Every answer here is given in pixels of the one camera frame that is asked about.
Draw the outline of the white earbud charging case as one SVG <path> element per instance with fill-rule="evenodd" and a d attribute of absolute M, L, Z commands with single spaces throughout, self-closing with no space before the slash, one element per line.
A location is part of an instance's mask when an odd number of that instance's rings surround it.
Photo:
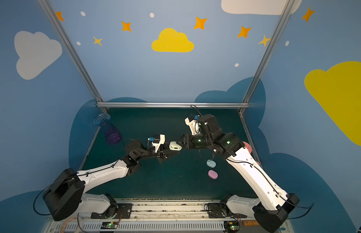
<path fill-rule="evenodd" d="M 172 151 L 180 151 L 182 149 L 182 146 L 177 144 L 175 141 L 171 141 L 169 143 L 169 149 Z"/>

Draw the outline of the light blue earbud case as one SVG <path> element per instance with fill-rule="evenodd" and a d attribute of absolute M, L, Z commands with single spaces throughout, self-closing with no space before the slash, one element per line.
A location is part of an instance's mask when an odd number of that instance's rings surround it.
<path fill-rule="evenodd" d="M 216 167 L 216 162 L 213 160 L 207 160 L 206 165 L 213 169 Z"/>

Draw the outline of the pink earbud charging case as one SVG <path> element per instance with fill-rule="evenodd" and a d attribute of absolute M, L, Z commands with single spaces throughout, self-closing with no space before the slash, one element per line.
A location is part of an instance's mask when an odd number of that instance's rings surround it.
<path fill-rule="evenodd" d="M 209 170 L 208 171 L 208 176 L 213 179 L 216 180 L 218 178 L 218 173 L 214 170 Z"/>

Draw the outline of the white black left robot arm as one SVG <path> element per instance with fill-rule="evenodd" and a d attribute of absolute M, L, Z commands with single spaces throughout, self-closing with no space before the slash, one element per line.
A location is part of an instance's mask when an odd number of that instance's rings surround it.
<path fill-rule="evenodd" d="M 118 206 L 110 194 L 92 195 L 87 192 L 104 183 L 132 175 L 141 167 L 141 159 L 156 157 L 162 162 L 179 154 L 181 149 L 175 141 L 155 143 L 150 138 L 148 146 L 144 147 L 140 141 L 132 140 L 125 148 L 127 155 L 115 162 L 89 170 L 64 170 L 45 191 L 43 200 L 54 221 L 87 212 L 114 218 Z"/>

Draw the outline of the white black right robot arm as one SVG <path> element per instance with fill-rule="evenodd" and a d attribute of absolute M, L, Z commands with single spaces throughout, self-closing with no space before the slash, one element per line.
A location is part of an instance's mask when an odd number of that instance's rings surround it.
<path fill-rule="evenodd" d="M 215 116 L 190 115 L 185 119 L 190 133 L 177 142 L 189 150 L 208 148 L 220 155 L 245 179 L 257 198 L 226 196 L 221 204 L 232 214 L 253 217 L 268 232 L 274 233 L 300 202 L 294 193 L 277 185 L 251 156 L 245 144 L 232 132 L 224 133 Z"/>

